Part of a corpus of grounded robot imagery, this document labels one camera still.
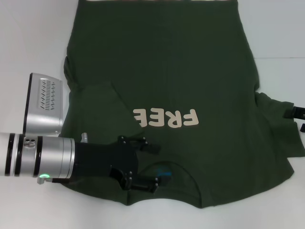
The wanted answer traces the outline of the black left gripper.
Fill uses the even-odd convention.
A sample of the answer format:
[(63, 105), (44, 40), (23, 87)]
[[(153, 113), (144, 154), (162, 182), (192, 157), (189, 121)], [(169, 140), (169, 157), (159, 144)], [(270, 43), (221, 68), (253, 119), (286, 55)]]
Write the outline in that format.
[(73, 177), (111, 177), (123, 190), (156, 192), (166, 186), (171, 176), (137, 176), (136, 149), (159, 154), (160, 146), (151, 144), (146, 137), (133, 138), (133, 144), (124, 137), (109, 145), (75, 143)]

